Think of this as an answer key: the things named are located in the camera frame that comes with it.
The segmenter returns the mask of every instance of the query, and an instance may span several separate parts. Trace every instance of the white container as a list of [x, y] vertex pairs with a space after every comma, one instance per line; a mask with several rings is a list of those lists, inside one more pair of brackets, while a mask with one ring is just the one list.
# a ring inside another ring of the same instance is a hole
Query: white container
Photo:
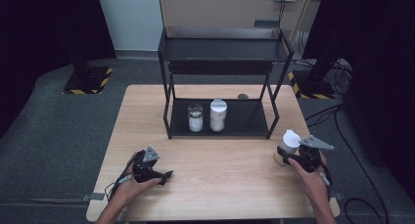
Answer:
[[210, 103], [210, 129], [220, 132], [225, 128], [226, 111], [228, 105], [221, 99], [214, 99]]
[[274, 158], [281, 164], [285, 164], [283, 162], [283, 157], [278, 154], [278, 148], [284, 150], [288, 154], [294, 154], [300, 146], [301, 137], [295, 133], [293, 130], [288, 129], [287, 132], [284, 134], [283, 139], [277, 146], [277, 150], [275, 150]]

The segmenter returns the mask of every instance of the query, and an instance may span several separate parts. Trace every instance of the shelf rack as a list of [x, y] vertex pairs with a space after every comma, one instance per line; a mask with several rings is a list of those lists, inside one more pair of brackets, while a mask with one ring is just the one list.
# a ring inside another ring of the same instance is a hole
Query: shelf rack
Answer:
[[[269, 139], [278, 122], [275, 105], [278, 91], [287, 74], [294, 49], [279, 29], [165, 27], [158, 49], [161, 77], [165, 93], [163, 120], [167, 137], [173, 136], [258, 136]], [[275, 90], [269, 76], [275, 62], [284, 62]], [[169, 79], [165, 72], [167, 64]], [[227, 103], [225, 129], [209, 128], [212, 99], [178, 98], [173, 75], [263, 75], [264, 82], [257, 99], [223, 99]], [[268, 128], [262, 98], [267, 90], [275, 118]], [[172, 101], [171, 118], [168, 120]], [[204, 127], [200, 132], [189, 129], [187, 107], [198, 103], [204, 107]]]

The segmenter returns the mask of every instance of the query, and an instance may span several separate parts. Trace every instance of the yellow black hazard tape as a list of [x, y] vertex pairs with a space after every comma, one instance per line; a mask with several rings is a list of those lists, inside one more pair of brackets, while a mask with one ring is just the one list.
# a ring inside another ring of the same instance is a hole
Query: yellow black hazard tape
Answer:
[[300, 91], [299, 86], [297, 85], [296, 78], [294, 77], [292, 72], [288, 73], [288, 77], [290, 78], [291, 85], [293, 86], [294, 94], [297, 98], [302, 99], [335, 99], [334, 94], [304, 94]]
[[101, 85], [98, 88], [64, 89], [63, 94], [100, 94], [104, 90], [104, 87], [107, 85], [111, 73], [113, 73], [113, 69], [108, 68], [103, 80], [101, 81]]

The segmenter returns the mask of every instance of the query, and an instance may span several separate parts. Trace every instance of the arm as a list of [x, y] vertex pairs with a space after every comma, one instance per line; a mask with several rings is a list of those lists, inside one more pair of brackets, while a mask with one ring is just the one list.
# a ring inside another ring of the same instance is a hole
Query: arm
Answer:
[[302, 188], [310, 200], [314, 211], [316, 224], [333, 224], [336, 220], [333, 216], [332, 209], [328, 202], [327, 187], [319, 176], [319, 171], [312, 173], [306, 172], [301, 165], [294, 159], [289, 158], [289, 163], [299, 175]]
[[[126, 170], [126, 173], [132, 172], [132, 164]], [[143, 183], [137, 183], [131, 178], [118, 186], [113, 197], [98, 217], [97, 224], [115, 223], [122, 210], [128, 206], [135, 198], [148, 188], [151, 188], [161, 182], [161, 178], [154, 178]]]

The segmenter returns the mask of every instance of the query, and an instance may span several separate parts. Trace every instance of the glass jar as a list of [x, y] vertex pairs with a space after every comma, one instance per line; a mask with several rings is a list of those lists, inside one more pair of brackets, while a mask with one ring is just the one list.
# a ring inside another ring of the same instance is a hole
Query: glass jar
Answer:
[[189, 116], [189, 128], [193, 132], [199, 132], [204, 128], [204, 108], [200, 104], [193, 104], [187, 108]]

